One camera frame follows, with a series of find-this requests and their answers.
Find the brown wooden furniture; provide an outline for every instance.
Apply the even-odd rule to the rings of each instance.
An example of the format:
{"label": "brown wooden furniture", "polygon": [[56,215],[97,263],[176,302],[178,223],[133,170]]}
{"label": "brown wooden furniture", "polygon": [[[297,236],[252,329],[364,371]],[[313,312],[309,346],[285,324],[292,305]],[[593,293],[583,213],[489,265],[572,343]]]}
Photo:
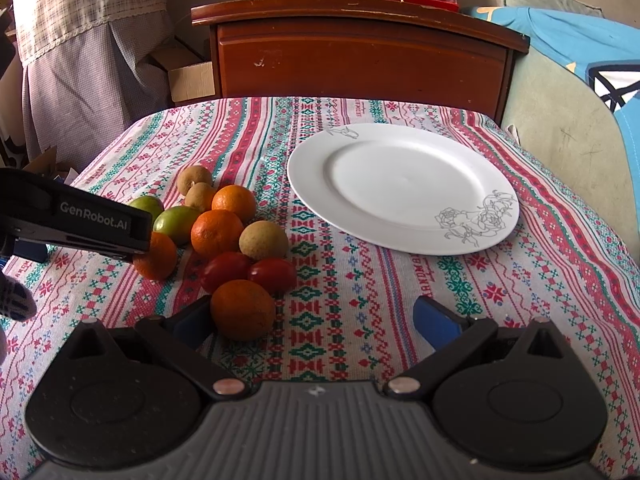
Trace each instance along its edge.
{"label": "brown wooden furniture", "polygon": [[529,38],[386,0],[239,0],[195,7],[216,97],[330,96],[476,110],[498,124]]}

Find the red tomato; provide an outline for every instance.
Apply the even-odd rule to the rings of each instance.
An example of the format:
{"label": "red tomato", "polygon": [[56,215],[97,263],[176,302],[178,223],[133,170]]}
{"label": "red tomato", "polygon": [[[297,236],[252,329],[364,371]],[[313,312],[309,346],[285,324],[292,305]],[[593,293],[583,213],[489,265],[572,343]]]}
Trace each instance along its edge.
{"label": "red tomato", "polygon": [[209,294],[223,283],[246,280],[252,260],[242,253],[222,253],[213,258],[200,274],[200,284]]}
{"label": "red tomato", "polygon": [[248,279],[260,285],[269,294],[283,294],[296,288],[296,267],[280,258],[266,258],[253,264]]}

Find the white plate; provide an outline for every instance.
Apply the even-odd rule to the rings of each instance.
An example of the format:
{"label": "white plate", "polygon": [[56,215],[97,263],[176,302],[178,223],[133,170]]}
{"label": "white plate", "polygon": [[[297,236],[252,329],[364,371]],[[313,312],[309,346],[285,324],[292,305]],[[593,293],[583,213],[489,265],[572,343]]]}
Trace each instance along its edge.
{"label": "white plate", "polygon": [[481,155],[446,137],[392,124],[319,132],[293,150],[287,175],[320,218],[374,244],[466,254],[504,240],[516,193]]}

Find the blue fabric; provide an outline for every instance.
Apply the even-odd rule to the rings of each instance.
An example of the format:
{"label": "blue fabric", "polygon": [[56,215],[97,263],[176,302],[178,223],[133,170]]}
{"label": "blue fabric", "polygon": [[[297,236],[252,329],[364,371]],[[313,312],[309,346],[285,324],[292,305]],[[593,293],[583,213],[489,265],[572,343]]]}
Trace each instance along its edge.
{"label": "blue fabric", "polygon": [[[572,72],[601,96],[618,122],[640,222],[640,92],[630,97],[640,89],[640,30],[604,18],[531,7],[475,7],[467,13],[526,34],[533,48],[563,67],[575,63]],[[620,84],[622,78],[630,85]],[[624,96],[619,95],[621,88]]]}

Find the beige sofa armrest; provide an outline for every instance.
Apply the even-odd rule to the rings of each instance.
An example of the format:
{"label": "beige sofa armrest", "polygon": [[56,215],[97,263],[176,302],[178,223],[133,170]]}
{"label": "beige sofa armrest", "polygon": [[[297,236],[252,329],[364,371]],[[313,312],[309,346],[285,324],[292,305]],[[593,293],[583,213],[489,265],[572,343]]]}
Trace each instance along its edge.
{"label": "beige sofa armrest", "polygon": [[640,260],[631,174],[620,128],[581,79],[531,48],[515,64],[502,127],[571,187]]}

